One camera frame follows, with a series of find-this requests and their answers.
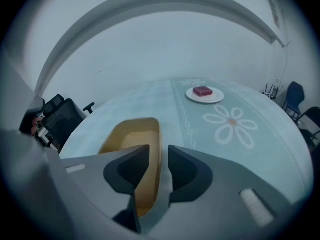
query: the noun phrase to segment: plate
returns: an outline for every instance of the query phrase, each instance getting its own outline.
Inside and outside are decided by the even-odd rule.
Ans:
[[[213,91],[213,94],[204,96],[204,97],[199,97],[194,93],[194,88],[190,88],[189,90],[186,91],[186,96],[195,101],[195,102],[200,102],[200,103],[217,103],[222,101],[225,98],[225,95],[222,91],[207,86],[210,90]]]

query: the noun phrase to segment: yellow tray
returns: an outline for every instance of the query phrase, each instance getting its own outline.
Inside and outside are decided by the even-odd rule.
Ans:
[[[135,207],[140,217],[150,211],[158,194],[162,161],[162,134],[159,121],[150,117],[121,122],[110,133],[99,154],[138,145],[150,145],[149,167],[134,192]]]

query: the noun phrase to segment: light blue tablecloth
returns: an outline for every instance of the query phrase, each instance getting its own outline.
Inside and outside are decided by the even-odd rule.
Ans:
[[[189,100],[186,91],[210,86],[224,93],[217,104]],[[153,209],[140,218],[142,232],[165,214],[172,192],[168,145],[195,149],[237,162],[280,191],[290,203],[313,186],[308,147],[290,117],[265,95],[248,87],[207,78],[175,78],[144,84],[107,102],[72,133],[60,157],[94,156],[124,120],[154,117],[162,129],[162,168]]]

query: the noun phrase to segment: red object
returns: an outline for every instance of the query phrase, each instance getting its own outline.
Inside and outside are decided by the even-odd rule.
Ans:
[[[214,92],[206,86],[195,87],[193,92],[199,97],[204,97],[213,94]]]

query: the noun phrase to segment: floral pattern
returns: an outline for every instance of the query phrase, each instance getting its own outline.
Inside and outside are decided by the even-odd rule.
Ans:
[[[258,125],[252,120],[242,119],[244,116],[242,109],[234,107],[231,110],[231,113],[229,113],[224,106],[215,105],[214,110],[218,114],[204,114],[202,118],[210,124],[222,125],[214,134],[215,140],[218,143],[222,145],[228,144],[232,140],[235,133],[239,141],[247,149],[251,150],[255,147],[253,138],[246,130],[256,131],[258,130]],[[221,137],[223,131],[227,131],[227,137]]]
[[[201,79],[187,79],[185,81],[180,82],[183,86],[194,86],[199,87],[202,84],[205,84],[206,82],[202,81]]]

